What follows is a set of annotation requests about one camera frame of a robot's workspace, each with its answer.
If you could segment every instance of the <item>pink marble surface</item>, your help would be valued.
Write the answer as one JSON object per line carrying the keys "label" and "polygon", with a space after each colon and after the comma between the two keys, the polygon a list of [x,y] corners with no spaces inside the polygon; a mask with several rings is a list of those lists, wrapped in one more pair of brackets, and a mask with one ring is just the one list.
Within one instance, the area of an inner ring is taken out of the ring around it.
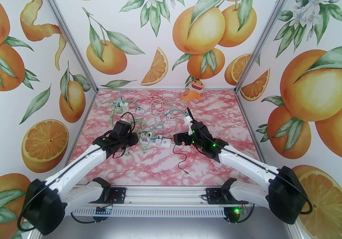
{"label": "pink marble surface", "polygon": [[[109,120],[110,107],[98,108],[106,106],[108,98],[117,101],[121,94],[125,101],[137,99],[137,103],[143,110],[134,112],[135,108],[132,106],[131,112],[135,118],[140,118],[144,110],[149,108],[151,101],[155,99],[146,95],[160,98],[171,96],[179,100],[182,92],[183,90],[100,90],[73,151],[71,161],[86,150],[96,137],[112,129]],[[194,118],[206,124],[214,138],[223,139],[246,155],[258,158],[233,92],[205,90],[201,96],[200,101],[195,99],[186,102]],[[186,110],[185,106],[179,102],[175,106]],[[158,110],[161,110],[160,104],[155,108],[155,111]],[[119,117],[119,115],[114,115],[113,122],[115,123]],[[145,113],[144,118],[149,125],[161,121],[161,118],[153,116],[150,112]],[[183,118],[165,118],[164,126],[163,137],[168,138],[172,138],[174,133],[188,130]],[[173,146],[174,144],[171,148],[152,146],[146,153],[143,153],[140,145],[137,144],[129,148],[129,151],[133,152],[129,156],[124,155],[117,159],[110,157],[93,168],[82,178],[80,184],[86,184],[98,176],[111,184],[118,185],[216,186],[222,185],[230,177],[252,183],[249,178],[235,169],[203,156],[193,146],[176,146],[175,152],[187,155],[187,160],[181,163],[181,167],[189,173],[186,174],[177,167],[178,162],[184,160],[185,156],[173,154]]]}

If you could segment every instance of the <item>orange plush toy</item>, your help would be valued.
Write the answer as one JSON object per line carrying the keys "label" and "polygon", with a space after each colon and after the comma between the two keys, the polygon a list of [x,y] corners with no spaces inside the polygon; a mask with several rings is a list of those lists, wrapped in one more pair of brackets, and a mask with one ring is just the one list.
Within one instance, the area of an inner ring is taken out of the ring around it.
{"label": "orange plush toy", "polygon": [[179,100],[192,101],[195,98],[202,99],[200,93],[203,92],[204,86],[200,80],[194,80],[189,84],[189,90],[185,91]]}

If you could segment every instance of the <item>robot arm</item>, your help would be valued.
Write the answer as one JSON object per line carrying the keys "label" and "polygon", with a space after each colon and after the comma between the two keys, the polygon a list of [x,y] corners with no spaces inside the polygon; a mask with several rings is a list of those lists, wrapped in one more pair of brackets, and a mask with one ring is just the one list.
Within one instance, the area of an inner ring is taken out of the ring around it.
{"label": "robot arm", "polygon": [[17,221],[18,229],[21,218],[26,218],[33,228],[43,235],[51,233],[67,215],[78,207],[109,195],[110,183],[95,178],[87,185],[72,189],[91,169],[105,161],[111,155],[128,146],[138,143],[138,136],[132,132],[131,125],[120,119],[113,130],[106,132],[93,141],[93,145],[75,161],[44,181],[36,179],[28,186],[25,201]]}
{"label": "robot arm", "polygon": [[311,203],[295,173],[288,167],[281,169],[264,164],[244,155],[227,142],[213,138],[208,128],[197,122],[188,108],[189,116],[184,118],[189,131],[173,136],[176,145],[193,145],[198,151],[219,163],[233,167],[258,184],[248,184],[230,178],[221,188],[225,200],[249,201],[269,208],[285,223],[293,224],[304,204]]}

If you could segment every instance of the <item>power strip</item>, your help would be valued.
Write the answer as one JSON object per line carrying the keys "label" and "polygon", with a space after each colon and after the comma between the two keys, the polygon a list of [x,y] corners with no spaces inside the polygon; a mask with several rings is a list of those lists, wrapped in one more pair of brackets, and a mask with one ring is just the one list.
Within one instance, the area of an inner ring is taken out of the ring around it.
{"label": "power strip", "polygon": [[150,139],[151,133],[148,133],[148,135],[144,134],[140,137],[140,142],[142,144],[146,144],[147,148],[150,146],[156,146],[156,147],[163,147],[163,148],[170,148],[171,147],[171,139],[168,138],[162,138],[162,135],[157,135],[156,139]]}

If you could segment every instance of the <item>white connector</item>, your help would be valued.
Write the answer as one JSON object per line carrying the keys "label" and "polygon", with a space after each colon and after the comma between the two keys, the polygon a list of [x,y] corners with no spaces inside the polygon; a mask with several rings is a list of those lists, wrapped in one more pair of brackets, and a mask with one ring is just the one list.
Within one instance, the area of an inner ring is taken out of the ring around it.
{"label": "white connector", "polygon": [[120,102],[120,108],[122,108],[122,111],[123,112],[128,112],[129,111],[129,106],[128,106],[128,103],[125,102],[125,103],[122,103],[122,101]]}

